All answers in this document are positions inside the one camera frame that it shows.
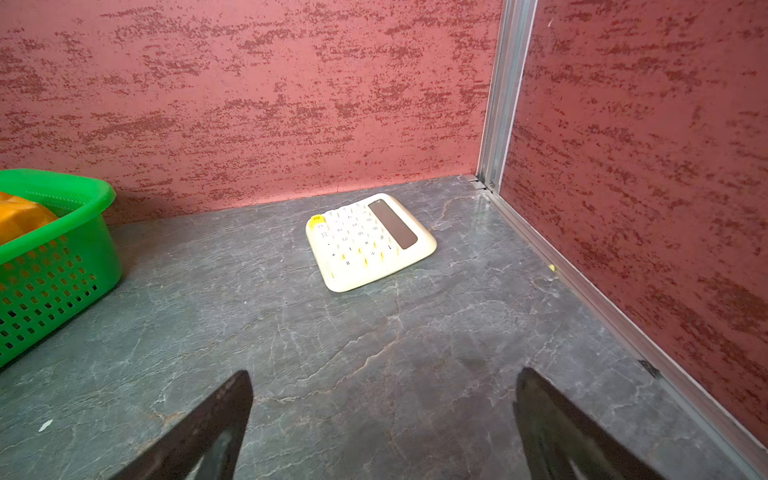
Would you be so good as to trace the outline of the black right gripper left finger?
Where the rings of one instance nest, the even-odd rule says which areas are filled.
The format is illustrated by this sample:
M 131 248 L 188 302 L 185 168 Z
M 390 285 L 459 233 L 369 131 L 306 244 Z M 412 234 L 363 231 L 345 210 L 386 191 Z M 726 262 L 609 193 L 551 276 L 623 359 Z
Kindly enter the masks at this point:
M 231 479 L 254 396 L 250 376 L 239 370 L 115 479 Z

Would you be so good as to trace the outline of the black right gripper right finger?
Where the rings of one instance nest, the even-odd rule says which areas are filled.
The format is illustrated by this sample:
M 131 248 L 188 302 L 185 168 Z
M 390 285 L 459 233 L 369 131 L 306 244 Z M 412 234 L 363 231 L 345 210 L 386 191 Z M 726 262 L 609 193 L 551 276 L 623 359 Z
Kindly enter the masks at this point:
M 514 415 L 533 479 L 660 479 L 536 370 L 517 376 Z

